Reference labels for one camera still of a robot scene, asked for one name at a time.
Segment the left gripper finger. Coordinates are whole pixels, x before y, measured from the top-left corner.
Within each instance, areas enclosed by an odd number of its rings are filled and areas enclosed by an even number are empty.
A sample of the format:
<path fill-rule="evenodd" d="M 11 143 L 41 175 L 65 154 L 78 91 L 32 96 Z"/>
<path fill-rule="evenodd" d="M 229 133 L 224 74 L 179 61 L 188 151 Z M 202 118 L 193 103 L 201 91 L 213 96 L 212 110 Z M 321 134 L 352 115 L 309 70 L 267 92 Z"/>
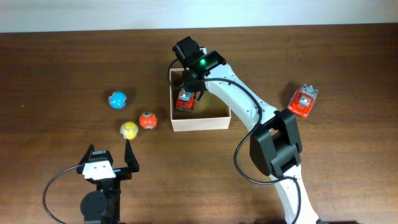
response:
<path fill-rule="evenodd" d="M 90 156 L 92 154 L 92 152 L 95 150 L 94 145 L 90 144 L 87 151 L 85 152 L 85 154 L 83 155 L 83 157 L 81 158 L 79 165 L 85 164 L 88 162 L 88 160 L 90 159 Z"/>
<path fill-rule="evenodd" d="M 130 140 L 128 139 L 125 144 L 124 161 L 127 164 L 129 172 L 139 172 L 139 164 L 132 151 Z"/>

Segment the blue toy ball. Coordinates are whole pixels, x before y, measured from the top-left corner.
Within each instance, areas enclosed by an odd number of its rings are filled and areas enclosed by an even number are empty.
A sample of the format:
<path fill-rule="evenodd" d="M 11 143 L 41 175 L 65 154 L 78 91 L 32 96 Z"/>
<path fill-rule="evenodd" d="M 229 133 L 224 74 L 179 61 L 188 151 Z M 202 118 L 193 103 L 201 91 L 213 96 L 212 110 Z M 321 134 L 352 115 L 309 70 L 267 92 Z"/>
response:
<path fill-rule="evenodd" d="M 121 110 L 127 105 L 127 96 L 121 91 L 114 91 L 108 97 L 109 105 L 117 110 Z"/>

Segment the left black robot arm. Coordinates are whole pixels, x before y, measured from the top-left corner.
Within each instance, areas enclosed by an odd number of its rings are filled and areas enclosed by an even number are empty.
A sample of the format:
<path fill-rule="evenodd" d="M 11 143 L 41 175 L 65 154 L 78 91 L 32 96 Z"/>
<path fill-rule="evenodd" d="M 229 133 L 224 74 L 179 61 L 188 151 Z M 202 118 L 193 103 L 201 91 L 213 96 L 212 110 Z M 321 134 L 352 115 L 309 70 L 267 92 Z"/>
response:
<path fill-rule="evenodd" d="M 124 151 L 125 167 L 114 168 L 109 151 L 96 151 L 90 145 L 78 163 L 76 172 L 96 186 L 96 190 L 86 194 L 80 210 L 86 224 L 115 224 L 120 222 L 121 182 L 131 180 L 132 174 L 139 172 L 139 164 L 127 139 Z"/>

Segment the red toy fire truck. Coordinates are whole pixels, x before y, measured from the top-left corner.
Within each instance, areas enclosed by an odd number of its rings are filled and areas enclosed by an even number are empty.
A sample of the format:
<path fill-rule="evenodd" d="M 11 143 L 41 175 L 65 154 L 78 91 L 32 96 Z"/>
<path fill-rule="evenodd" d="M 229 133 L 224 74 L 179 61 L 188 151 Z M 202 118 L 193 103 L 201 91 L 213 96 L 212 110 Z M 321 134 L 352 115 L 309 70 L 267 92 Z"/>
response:
<path fill-rule="evenodd" d="M 312 85 L 304 84 L 294 93 L 287 108 L 294 114 L 306 118 L 315 104 L 317 95 L 317 89 L 314 89 Z"/>

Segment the red truck with yellow crane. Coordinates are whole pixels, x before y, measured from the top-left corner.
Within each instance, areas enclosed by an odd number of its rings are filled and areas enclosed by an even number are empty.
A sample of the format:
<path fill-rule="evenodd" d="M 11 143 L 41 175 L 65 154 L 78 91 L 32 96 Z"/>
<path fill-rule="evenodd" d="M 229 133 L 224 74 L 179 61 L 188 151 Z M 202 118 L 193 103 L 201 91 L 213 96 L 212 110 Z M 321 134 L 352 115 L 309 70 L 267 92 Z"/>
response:
<path fill-rule="evenodd" d="M 192 111 L 195 103 L 196 93 L 181 89 L 175 102 L 175 109 L 180 111 Z"/>

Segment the yellow toy ball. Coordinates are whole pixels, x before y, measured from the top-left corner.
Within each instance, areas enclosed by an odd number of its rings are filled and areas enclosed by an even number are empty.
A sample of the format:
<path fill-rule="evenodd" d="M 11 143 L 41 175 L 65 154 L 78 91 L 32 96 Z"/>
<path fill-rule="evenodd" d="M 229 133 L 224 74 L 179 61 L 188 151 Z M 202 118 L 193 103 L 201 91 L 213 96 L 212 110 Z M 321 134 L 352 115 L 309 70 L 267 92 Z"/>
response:
<path fill-rule="evenodd" d="M 139 132 L 138 126 L 132 121 L 123 123 L 120 127 L 120 134 L 124 139 L 135 139 Z"/>

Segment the pink cardboard box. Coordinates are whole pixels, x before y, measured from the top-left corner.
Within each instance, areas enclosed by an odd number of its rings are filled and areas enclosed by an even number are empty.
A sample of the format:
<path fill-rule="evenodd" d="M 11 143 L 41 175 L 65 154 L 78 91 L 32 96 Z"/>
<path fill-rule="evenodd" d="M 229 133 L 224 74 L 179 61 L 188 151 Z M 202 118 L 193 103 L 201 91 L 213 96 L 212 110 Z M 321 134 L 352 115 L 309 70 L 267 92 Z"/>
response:
<path fill-rule="evenodd" d="M 180 111 L 175 108 L 178 90 L 169 88 L 170 122 L 175 132 L 228 129 L 231 110 L 215 95 L 206 92 L 199 101 L 195 100 L 193 110 Z"/>

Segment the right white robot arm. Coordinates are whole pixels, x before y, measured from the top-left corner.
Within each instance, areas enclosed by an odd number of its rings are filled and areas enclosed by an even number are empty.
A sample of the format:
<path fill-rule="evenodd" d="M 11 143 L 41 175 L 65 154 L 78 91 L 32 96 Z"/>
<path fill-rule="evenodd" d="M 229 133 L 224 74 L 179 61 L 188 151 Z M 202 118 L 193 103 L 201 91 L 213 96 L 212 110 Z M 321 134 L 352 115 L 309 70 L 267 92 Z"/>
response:
<path fill-rule="evenodd" d="M 190 36 L 172 48 L 184 71 L 179 89 L 189 93 L 208 91 L 225 103 L 248 130 L 237 145 L 233 161 L 246 180 L 274 185 L 284 208 L 287 223 L 320 223 L 305 189 L 300 154 L 303 150 L 297 120 L 289 109 L 279 111 L 260 99 L 233 72 L 217 52 L 205 53 Z M 245 142 L 257 170 L 268 181 L 255 180 L 238 165 Z"/>

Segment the orange-red toy ball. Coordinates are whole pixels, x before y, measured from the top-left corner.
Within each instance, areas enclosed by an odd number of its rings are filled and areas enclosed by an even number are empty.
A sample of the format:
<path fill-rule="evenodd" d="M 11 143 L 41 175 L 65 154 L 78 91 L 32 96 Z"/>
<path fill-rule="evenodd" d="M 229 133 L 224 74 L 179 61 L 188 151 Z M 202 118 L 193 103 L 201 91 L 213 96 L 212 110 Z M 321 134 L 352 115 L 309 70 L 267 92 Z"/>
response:
<path fill-rule="evenodd" d="M 144 112 L 139 117 L 139 124 L 143 129 L 154 129 L 158 124 L 158 118 L 152 112 Z"/>

